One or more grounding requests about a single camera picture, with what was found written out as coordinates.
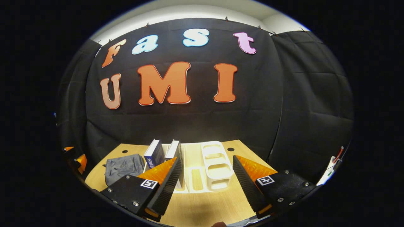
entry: letter m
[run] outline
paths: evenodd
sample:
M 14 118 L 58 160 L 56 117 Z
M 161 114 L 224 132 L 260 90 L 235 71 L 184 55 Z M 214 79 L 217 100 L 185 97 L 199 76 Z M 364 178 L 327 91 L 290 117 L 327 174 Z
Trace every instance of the letter m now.
M 187 94 L 187 71 L 191 64 L 184 61 L 174 62 L 168 68 L 164 78 L 161 78 L 154 65 L 140 67 L 137 72 L 141 78 L 140 105 L 152 105 L 154 99 L 150 96 L 153 92 L 159 103 L 163 103 L 167 91 L 170 88 L 170 96 L 167 98 L 171 104 L 185 104 L 191 101 Z

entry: black fabric backdrop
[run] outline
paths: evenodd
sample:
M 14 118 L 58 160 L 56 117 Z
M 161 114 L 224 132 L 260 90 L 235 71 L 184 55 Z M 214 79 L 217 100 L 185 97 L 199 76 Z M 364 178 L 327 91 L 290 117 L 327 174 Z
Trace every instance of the black fabric backdrop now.
M 185 47 L 183 33 L 191 28 L 209 30 L 209 42 Z M 252 37 L 250 45 L 257 53 L 244 53 L 233 37 L 236 32 Z M 136 42 L 148 35 L 158 35 L 158 47 L 133 55 Z M 126 44 L 102 68 L 108 48 L 123 39 Z M 164 143 L 172 139 L 182 143 L 240 139 L 262 159 L 272 149 L 269 164 L 275 169 L 288 168 L 315 182 L 330 156 L 351 136 L 352 96 L 345 73 L 311 32 L 270 36 L 265 30 L 232 21 L 179 19 L 122 35 L 96 55 L 99 48 L 88 41 L 69 65 L 59 89 L 57 111 L 62 146 L 77 147 L 95 163 L 119 143 L 148 145 L 154 138 Z M 164 76 L 177 61 L 191 64 L 187 73 L 191 102 L 172 105 L 164 100 L 140 106 L 137 69 L 152 64 Z M 214 65 L 218 63 L 238 68 L 232 103 L 213 100 L 218 83 Z M 111 110 L 103 103 L 100 81 L 117 73 L 122 76 L 121 105 Z M 111 82 L 109 93 L 113 99 Z

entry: red wire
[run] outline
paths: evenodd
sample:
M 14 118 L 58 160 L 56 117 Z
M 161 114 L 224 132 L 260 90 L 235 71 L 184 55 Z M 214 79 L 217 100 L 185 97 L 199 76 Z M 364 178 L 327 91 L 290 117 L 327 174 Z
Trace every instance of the red wire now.
M 341 150 L 339 151 L 338 155 L 336 156 L 336 158 L 334 159 L 334 161 L 332 162 L 333 164 L 337 162 L 339 156 L 341 155 L 342 151 L 344 150 L 343 147 L 341 147 Z

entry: white organizer tray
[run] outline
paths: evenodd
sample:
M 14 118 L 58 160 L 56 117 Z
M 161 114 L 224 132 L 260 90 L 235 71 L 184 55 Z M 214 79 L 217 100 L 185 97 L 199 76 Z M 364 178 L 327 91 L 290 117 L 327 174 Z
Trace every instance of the white organizer tray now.
M 170 144 L 162 144 L 164 155 Z M 182 143 L 185 186 L 174 193 L 206 193 L 227 188 L 234 174 L 222 143 Z M 145 164 L 143 172 L 149 170 Z

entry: light blue letter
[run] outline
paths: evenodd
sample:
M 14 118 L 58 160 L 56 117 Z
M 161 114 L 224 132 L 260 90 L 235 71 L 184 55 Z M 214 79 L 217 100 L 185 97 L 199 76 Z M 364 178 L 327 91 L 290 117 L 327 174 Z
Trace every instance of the light blue letter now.
M 182 43 L 185 46 L 203 46 L 209 41 L 208 35 L 209 31 L 206 29 L 188 29 L 184 32 L 184 37 L 187 39 L 184 39 Z
M 151 35 L 151 36 L 146 36 L 139 41 L 137 41 L 137 46 L 135 46 L 132 49 L 132 54 L 137 55 L 144 52 L 150 52 L 154 50 L 158 45 L 156 44 L 158 39 L 158 36 L 156 35 Z

